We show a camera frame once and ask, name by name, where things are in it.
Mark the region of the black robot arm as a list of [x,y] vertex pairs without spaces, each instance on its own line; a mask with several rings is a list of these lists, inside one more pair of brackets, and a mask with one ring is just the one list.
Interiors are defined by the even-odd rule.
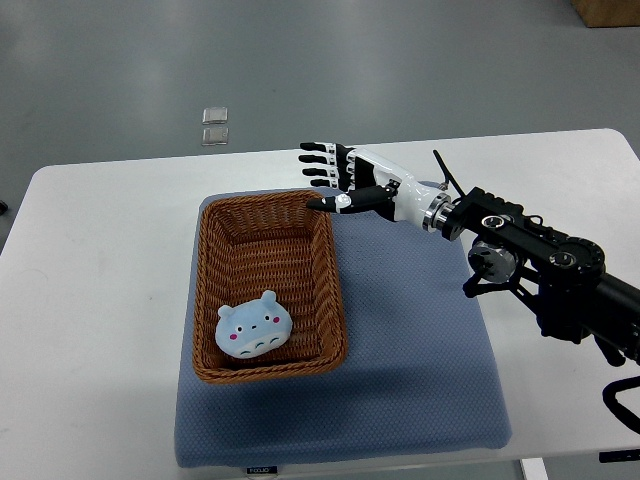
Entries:
[[311,185],[339,192],[308,201],[308,208],[373,211],[388,221],[438,231],[449,241],[470,231],[476,238],[466,296],[509,291],[534,313],[543,336],[575,344],[594,336],[609,364],[638,361],[639,291],[607,273],[604,251],[594,242],[546,226],[521,205],[478,187],[451,198],[447,188],[460,186],[442,158],[436,161],[444,180],[428,186],[364,148],[325,142],[300,147],[298,159]]

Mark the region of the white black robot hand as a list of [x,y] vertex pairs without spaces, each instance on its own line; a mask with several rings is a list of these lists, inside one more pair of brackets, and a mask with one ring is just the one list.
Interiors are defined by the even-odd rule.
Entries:
[[323,153],[299,155],[301,163],[346,167],[302,170],[305,176],[322,177],[310,181],[313,187],[347,192],[312,198],[306,203],[309,209],[336,214],[374,211],[389,221],[407,221],[430,232],[436,230],[437,217],[445,205],[441,189],[420,183],[403,167],[364,148],[329,142],[302,142],[300,148]]

